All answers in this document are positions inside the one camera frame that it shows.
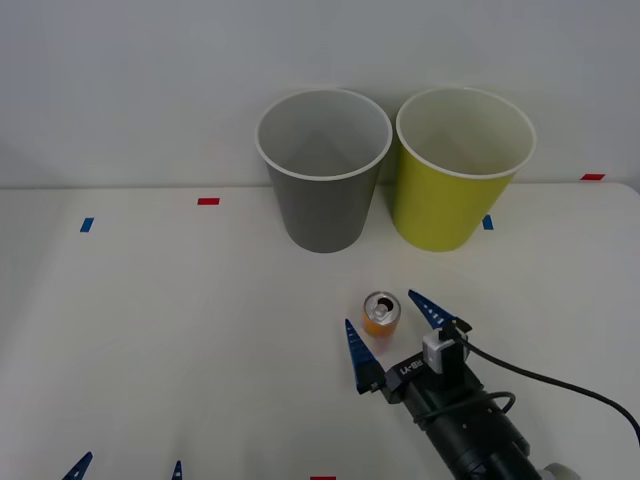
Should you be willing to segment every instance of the black cable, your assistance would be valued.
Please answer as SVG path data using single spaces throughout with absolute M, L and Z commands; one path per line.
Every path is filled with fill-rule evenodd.
M 504 360 L 500 360 L 492 355 L 489 355 L 486 352 L 483 352 L 478 347 L 471 345 L 464 338 L 459 337 L 455 339 L 456 342 L 463 345 L 469 351 L 475 353 L 479 357 L 484 358 L 485 360 L 498 365 L 499 367 L 506 368 L 507 370 L 511 370 L 514 373 L 518 373 L 520 375 L 524 375 L 525 377 L 532 378 L 534 380 L 538 380 L 539 382 L 548 383 L 549 385 L 554 385 L 560 388 L 566 388 L 567 390 L 571 390 L 572 392 L 580 393 L 581 395 L 585 395 L 587 397 L 593 398 L 594 400 L 598 400 L 606 405 L 609 405 L 612 408 L 615 408 L 620 414 L 626 418 L 629 423 L 633 426 L 633 429 L 636 432 L 636 437 L 638 437 L 638 444 L 640 445 L 640 425 L 633 415 L 631 415 L 628 410 L 626 410 L 622 405 L 617 404 L 613 400 L 608 399 L 604 395 L 600 395 L 599 393 L 592 392 L 591 390 L 587 390 L 586 388 L 578 387 L 577 385 L 572 385 L 571 383 L 563 382 L 561 380 L 556 380 L 551 377 L 546 377 L 544 375 L 540 375 L 539 373 L 530 372 L 529 370 L 525 370 L 524 368 L 516 367 L 515 365 L 511 365 L 510 363 L 505 362 Z
M 425 413 L 423 415 L 418 415 L 414 418 L 413 423 L 418 423 L 423 420 L 433 420 L 441 415 L 448 415 L 453 412 L 457 412 L 458 410 L 462 410 L 465 408 L 472 407 L 477 405 L 478 403 L 485 402 L 487 400 L 493 400 L 496 398 L 508 398 L 509 401 L 502 408 L 502 413 L 507 413 L 513 407 L 513 404 L 516 403 L 516 396 L 511 392 L 493 392 L 481 395 L 479 397 L 471 398 L 469 400 L 465 400 L 463 402 L 454 403 L 448 407 L 441 408 L 440 410 L 436 410 L 434 412 Z

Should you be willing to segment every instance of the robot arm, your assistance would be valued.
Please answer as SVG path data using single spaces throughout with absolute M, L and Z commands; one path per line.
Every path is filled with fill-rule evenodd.
M 387 372 L 346 320 L 358 392 L 379 390 L 390 404 L 403 403 L 456 479 L 558 478 L 528 460 L 529 444 L 505 415 L 515 396 L 488 394 L 466 365 L 468 352 L 455 338 L 466 340 L 471 327 L 419 294 L 409 295 L 434 331 L 422 339 L 421 352 Z M 500 408 L 495 399 L 502 397 L 509 402 Z

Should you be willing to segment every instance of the white table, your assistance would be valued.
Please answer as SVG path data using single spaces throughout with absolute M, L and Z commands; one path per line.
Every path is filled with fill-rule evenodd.
M 616 184 L 514 185 L 461 249 L 407 244 L 383 201 L 345 251 L 288 238 L 271 189 L 0 192 L 0 478 L 448 479 L 402 405 L 358 396 L 344 318 L 374 290 L 403 318 L 384 367 L 429 330 L 415 288 L 481 348 L 640 416 L 640 197 Z M 219 206 L 196 206 L 198 197 Z M 80 233 L 85 217 L 95 217 Z M 471 357 L 539 467 L 635 479 L 630 425 Z

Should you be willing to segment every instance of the soda can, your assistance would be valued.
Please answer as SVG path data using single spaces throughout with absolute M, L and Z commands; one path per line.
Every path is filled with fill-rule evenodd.
M 362 322 L 372 337 L 388 337 L 400 320 L 400 302 L 388 292 L 373 292 L 364 301 Z

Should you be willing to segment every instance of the yellow paper cup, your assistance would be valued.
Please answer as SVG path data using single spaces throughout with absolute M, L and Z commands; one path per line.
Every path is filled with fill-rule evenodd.
M 475 88 L 436 88 L 405 102 L 393 222 L 436 252 L 466 242 L 536 145 L 529 118 Z

